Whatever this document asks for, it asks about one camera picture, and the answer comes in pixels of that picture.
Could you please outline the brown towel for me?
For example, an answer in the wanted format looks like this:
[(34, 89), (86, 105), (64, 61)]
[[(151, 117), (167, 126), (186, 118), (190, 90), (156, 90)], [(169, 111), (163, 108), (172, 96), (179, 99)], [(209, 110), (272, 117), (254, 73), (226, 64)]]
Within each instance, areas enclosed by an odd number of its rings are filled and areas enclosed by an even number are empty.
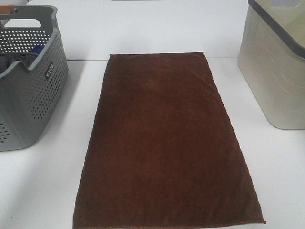
[(247, 223), (264, 218), (205, 55), (111, 55), (73, 227)]

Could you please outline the grey perforated laundry basket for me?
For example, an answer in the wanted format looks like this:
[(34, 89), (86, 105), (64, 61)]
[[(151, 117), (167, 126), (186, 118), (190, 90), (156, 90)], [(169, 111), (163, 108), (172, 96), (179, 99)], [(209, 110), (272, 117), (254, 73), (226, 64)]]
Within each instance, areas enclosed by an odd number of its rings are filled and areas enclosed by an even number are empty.
[[(0, 149), (33, 145), (51, 118), (68, 76), (53, 6), (16, 6), (1, 20), (37, 20), (38, 26), (0, 27)], [(30, 53), (44, 45), (40, 54)]]

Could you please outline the blue cloth in basket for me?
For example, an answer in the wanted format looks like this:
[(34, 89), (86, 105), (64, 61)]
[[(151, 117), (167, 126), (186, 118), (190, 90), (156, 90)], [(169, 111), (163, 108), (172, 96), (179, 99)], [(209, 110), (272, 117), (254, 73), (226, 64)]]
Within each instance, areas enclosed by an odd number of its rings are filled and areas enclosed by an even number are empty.
[(35, 54), (40, 54), (42, 52), (42, 50), (44, 49), (44, 45), (36, 45), (34, 46), (31, 50), (30, 50), (30, 53), (35, 53)]

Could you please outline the beige bin with grey rim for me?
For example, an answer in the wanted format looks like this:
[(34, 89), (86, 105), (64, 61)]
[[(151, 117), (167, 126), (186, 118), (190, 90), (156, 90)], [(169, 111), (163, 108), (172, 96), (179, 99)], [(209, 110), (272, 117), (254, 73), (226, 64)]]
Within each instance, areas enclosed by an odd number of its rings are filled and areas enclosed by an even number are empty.
[(271, 125), (304, 129), (304, 1), (248, 1), (238, 66)]

